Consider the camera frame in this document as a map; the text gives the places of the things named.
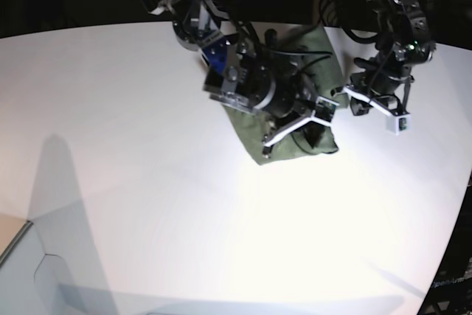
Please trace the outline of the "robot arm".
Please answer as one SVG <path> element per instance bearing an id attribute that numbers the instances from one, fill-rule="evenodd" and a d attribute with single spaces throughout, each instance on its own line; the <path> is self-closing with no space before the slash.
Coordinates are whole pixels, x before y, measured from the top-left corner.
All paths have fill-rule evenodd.
<path id="1" fill-rule="evenodd" d="M 180 44 L 206 66 L 203 89 L 220 103 L 247 153 L 258 164 L 335 153 L 331 125 L 339 104 L 319 90 L 312 65 L 332 58 L 295 41 L 260 38 L 218 0 L 143 0 L 147 11 L 168 12 Z"/>
<path id="2" fill-rule="evenodd" d="M 406 113 L 414 82 L 412 70 L 432 59 L 436 43 L 419 0 L 365 2 L 376 17 L 377 32 L 370 37 L 356 35 L 349 25 L 346 6 L 339 10 L 341 28 L 356 43 L 374 45 L 377 53 L 369 59 L 355 58 L 360 70 L 350 76 L 344 90 L 357 117 L 374 108 L 400 116 Z"/>

